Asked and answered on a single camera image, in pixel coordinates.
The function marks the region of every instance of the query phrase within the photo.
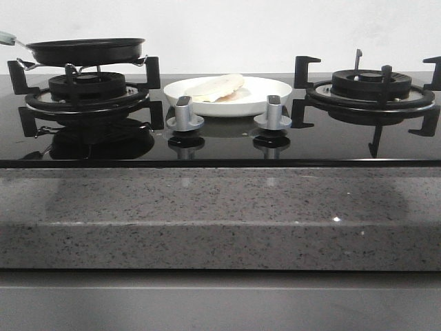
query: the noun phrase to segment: burner cap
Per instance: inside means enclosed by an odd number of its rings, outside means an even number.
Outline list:
[[[83,83],[100,83],[101,78],[97,74],[82,74],[81,76],[77,76],[75,78],[75,82],[78,84]]]
[[[383,81],[383,75],[376,72],[363,72],[358,75],[358,80],[381,83]]]

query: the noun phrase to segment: silver knob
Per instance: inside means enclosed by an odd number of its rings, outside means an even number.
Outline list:
[[[283,130],[291,127],[292,120],[282,115],[282,104],[278,95],[267,97],[267,111],[254,117],[259,128],[266,130]]]
[[[167,126],[173,131],[187,132],[199,129],[204,124],[204,118],[193,113],[192,98],[180,97],[174,107],[175,117],[167,120]]]

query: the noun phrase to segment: granite countertop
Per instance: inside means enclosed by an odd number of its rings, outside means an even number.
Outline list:
[[[0,169],[0,268],[441,270],[439,168]]]

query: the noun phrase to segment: flatbread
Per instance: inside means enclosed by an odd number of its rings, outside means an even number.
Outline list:
[[[193,101],[215,102],[217,99],[237,91],[244,82],[245,80],[241,74],[224,74],[188,88],[185,95],[191,96]]]

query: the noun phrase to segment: frying pan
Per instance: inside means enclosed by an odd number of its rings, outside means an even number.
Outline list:
[[[75,39],[26,45],[13,34],[0,31],[0,43],[3,45],[18,43],[31,51],[38,63],[56,67],[63,67],[67,63],[74,66],[131,63],[140,57],[144,41],[140,38]]]

